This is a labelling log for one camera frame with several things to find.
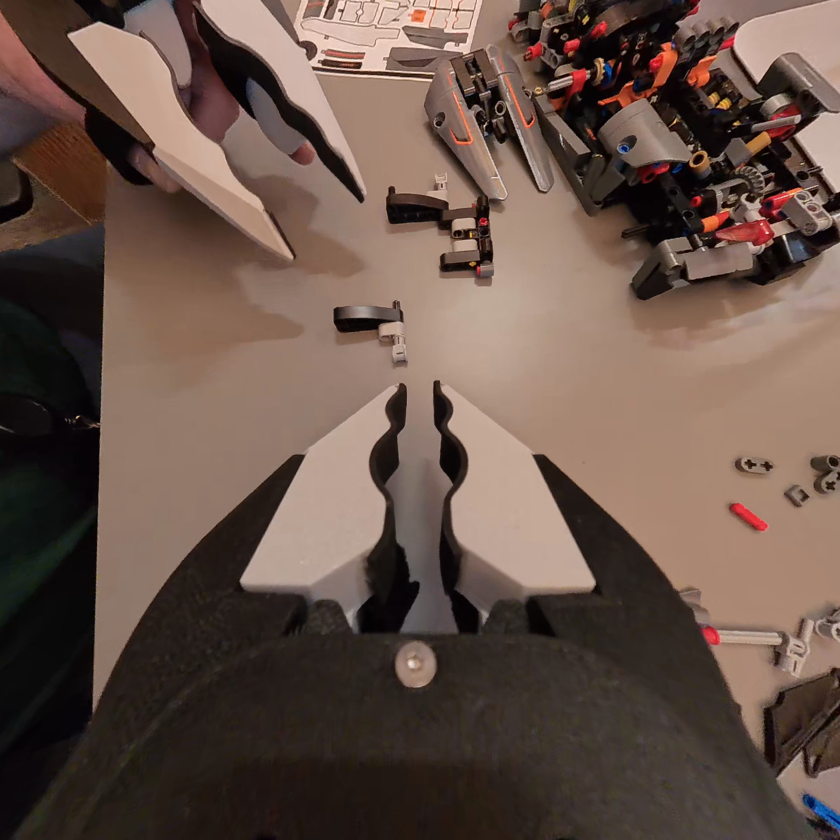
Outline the person's green shirt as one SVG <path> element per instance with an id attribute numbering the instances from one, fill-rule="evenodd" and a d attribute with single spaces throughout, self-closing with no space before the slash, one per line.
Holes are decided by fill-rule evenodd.
<path id="1" fill-rule="evenodd" d="M 41 775 L 91 714 L 101 226 L 2 253 L 2 780 Z"/>

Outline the black white lego sub-assembly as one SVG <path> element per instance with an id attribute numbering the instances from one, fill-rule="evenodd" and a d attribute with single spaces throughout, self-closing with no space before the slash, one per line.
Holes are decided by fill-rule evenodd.
<path id="1" fill-rule="evenodd" d="M 453 205 L 446 172 L 436 174 L 425 192 L 399 192 L 389 185 L 385 215 L 391 225 L 434 224 L 448 236 L 449 247 L 438 258 L 440 273 L 470 274 L 481 282 L 496 275 L 489 198 L 480 193 L 467 206 Z"/>

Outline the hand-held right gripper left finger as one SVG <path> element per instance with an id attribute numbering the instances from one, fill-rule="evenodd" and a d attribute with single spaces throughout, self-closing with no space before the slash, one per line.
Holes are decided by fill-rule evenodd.
<path id="1" fill-rule="evenodd" d="M 398 633 L 419 590 L 386 484 L 400 463 L 407 390 L 392 385 L 289 458 L 290 483 L 239 583 L 336 602 L 362 633 Z"/>

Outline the white sticker sheet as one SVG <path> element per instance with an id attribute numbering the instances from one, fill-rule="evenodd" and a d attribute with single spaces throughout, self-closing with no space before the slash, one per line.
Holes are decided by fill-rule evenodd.
<path id="1" fill-rule="evenodd" d="M 295 17 L 313 69 L 430 78 L 470 51 L 481 1 L 307 1 Z"/>

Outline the black curved lego panel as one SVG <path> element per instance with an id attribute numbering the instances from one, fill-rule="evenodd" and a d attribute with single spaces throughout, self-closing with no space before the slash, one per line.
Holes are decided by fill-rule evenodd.
<path id="1" fill-rule="evenodd" d="M 332 320 L 339 333 L 378 331 L 383 324 L 402 322 L 403 311 L 399 307 L 344 306 L 333 310 Z"/>

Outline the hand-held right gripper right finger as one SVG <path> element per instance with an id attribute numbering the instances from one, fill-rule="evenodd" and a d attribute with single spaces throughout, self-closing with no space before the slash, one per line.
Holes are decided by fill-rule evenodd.
<path id="1" fill-rule="evenodd" d="M 591 594 L 593 572 L 531 449 L 441 381 L 434 424 L 451 483 L 440 575 L 458 631 L 477 633 L 500 601 Z"/>

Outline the person's left hand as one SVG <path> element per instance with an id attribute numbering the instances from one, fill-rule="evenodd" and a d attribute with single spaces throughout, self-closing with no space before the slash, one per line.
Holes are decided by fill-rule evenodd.
<path id="1" fill-rule="evenodd" d="M 240 107 L 213 67 L 207 48 L 197 33 L 193 8 L 193 2 L 174 2 L 174 14 L 192 62 L 191 82 L 180 91 L 195 126 L 207 138 L 220 144 L 237 121 Z M 177 181 L 166 174 L 152 155 L 139 145 L 132 149 L 129 160 L 137 172 L 164 193 L 174 194 L 180 190 Z"/>

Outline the pile of loose lego pieces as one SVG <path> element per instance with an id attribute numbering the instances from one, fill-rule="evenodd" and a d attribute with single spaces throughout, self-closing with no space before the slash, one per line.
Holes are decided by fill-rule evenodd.
<path id="1" fill-rule="evenodd" d="M 751 651 L 770 667 L 770 693 L 752 712 L 742 703 L 736 709 L 753 724 L 771 778 L 816 837 L 838 838 L 838 595 L 784 630 L 727 625 L 712 618 L 700 589 L 678 593 L 712 651 Z"/>

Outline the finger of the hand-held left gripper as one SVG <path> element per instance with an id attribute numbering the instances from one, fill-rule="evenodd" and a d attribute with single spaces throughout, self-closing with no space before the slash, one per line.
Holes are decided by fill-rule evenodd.
<path id="1" fill-rule="evenodd" d="M 149 137 L 163 171 L 274 256 L 294 260 L 276 220 L 237 178 L 222 146 L 195 126 L 172 66 L 151 40 L 105 23 L 68 38 Z"/>
<path id="2" fill-rule="evenodd" d="M 287 17 L 260 1 L 196 2 L 196 32 L 227 92 L 281 153 L 315 159 L 362 203 L 359 166 Z"/>

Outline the partly built lego car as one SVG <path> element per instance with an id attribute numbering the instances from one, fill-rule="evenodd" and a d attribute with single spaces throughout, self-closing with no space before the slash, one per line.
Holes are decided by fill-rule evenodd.
<path id="1" fill-rule="evenodd" d="M 838 246 L 838 188 L 798 139 L 838 115 L 838 84 L 796 52 L 760 76 L 723 59 L 739 24 L 699 2 L 520 2 L 509 35 L 552 71 L 532 99 L 591 216 L 624 205 L 651 250 L 650 300 L 707 280 L 767 286 Z"/>

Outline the white book stand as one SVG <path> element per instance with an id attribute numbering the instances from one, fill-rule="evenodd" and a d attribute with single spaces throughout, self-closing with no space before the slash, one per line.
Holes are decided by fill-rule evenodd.
<path id="1" fill-rule="evenodd" d="M 839 2 L 796 7 L 743 24 L 736 35 L 734 55 L 755 80 L 773 60 L 794 52 L 807 60 L 835 89 L 839 89 Z M 826 113 L 796 136 L 822 178 L 839 189 L 839 115 Z"/>

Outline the person's left forearm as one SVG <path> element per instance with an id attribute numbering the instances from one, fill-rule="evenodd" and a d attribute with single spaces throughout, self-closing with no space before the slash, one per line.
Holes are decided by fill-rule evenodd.
<path id="1" fill-rule="evenodd" d="M 42 70 L 1 17 L 1 158 L 58 124 L 84 130 L 86 110 Z"/>

